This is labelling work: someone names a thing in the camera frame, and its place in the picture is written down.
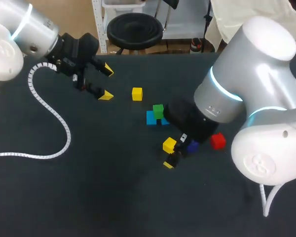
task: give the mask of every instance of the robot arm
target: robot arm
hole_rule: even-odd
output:
[[[46,57],[59,73],[77,75],[75,87],[79,90],[86,86],[84,70],[88,63],[107,76],[113,74],[105,62],[95,58],[99,42],[92,35],[74,39],[58,33],[58,27],[31,4],[0,0],[0,88],[21,71],[21,52],[34,59]]]
[[[195,103],[171,102],[164,115],[203,142],[219,123],[233,121],[246,109],[247,120],[231,147],[236,167],[259,184],[291,181],[296,178],[296,79],[289,64],[295,54],[296,43],[286,29],[254,17],[209,70]]]

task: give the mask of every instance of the blue cube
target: blue cube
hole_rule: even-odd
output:
[[[168,122],[165,118],[162,118],[162,119],[161,119],[161,124],[162,124],[162,125],[168,125],[169,122]]]
[[[157,125],[157,120],[154,118],[153,111],[147,111],[146,123],[147,125]]]
[[[187,147],[187,152],[188,153],[194,153],[198,151],[199,143],[192,141],[189,146]]]

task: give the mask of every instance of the robot logo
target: robot logo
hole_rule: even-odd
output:
[[[244,163],[246,168],[258,177],[269,177],[276,171],[275,162],[266,154],[256,154],[253,157],[246,157]]]
[[[0,58],[11,58],[14,57],[15,51],[9,42],[0,40]]]

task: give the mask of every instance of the red cube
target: red cube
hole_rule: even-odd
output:
[[[214,150],[221,150],[226,146],[226,139],[221,133],[212,135],[211,146]]]

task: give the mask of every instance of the wall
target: wall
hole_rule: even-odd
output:
[[[80,38],[89,32],[97,38],[91,0],[27,0],[34,8],[67,32]]]

